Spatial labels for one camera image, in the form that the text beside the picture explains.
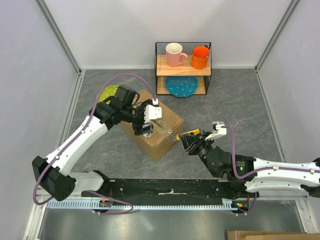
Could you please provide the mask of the yellow utility knife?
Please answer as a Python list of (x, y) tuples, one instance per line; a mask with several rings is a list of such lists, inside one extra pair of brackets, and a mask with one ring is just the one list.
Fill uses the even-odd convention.
[(194, 129), (194, 130), (190, 130), (190, 131), (187, 131), (187, 132), (182, 132), (182, 133), (179, 133), (176, 135), (176, 140), (179, 141), (181, 139), (181, 136), (182, 135), (191, 135), (191, 136), (194, 136), (194, 135), (197, 135), (201, 132), (200, 129)]

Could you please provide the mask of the brown cardboard express box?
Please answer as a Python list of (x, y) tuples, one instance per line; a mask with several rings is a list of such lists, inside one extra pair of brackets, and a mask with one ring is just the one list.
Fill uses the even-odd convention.
[(160, 160), (178, 141), (184, 132), (184, 120), (169, 107), (159, 102), (162, 118), (152, 122), (153, 132), (135, 135), (132, 124), (122, 122), (122, 130), (154, 161)]

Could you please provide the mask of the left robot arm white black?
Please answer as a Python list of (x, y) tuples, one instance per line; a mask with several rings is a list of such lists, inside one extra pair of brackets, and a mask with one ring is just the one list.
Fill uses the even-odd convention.
[(98, 101), (79, 128), (45, 158), (32, 161), (36, 186), (50, 197), (63, 201), (73, 192), (93, 191), (99, 197), (110, 191), (109, 179), (98, 170), (72, 172), (72, 168), (88, 148), (120, 122), (131, 123), (136, 136), (153, 131), (151, 122), (162, 117), (156, 98), (137, 103), (140, 95), (126, 86), (118, 86), (113, 95)]

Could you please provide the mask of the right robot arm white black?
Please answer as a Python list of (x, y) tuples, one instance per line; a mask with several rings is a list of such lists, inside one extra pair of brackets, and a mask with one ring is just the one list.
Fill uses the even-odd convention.
[(276, 162), (227, 152), (213, 147), (213, 142), (227, 131), (184, 132), (176, 136), (184, 151), (198, 156), (214, 178), (224, 175), (231, 182), (229, 191), (235, 197), (261, 191), (297, 191), (310, 197), (320, 196), (320, 160), (306, 163)]

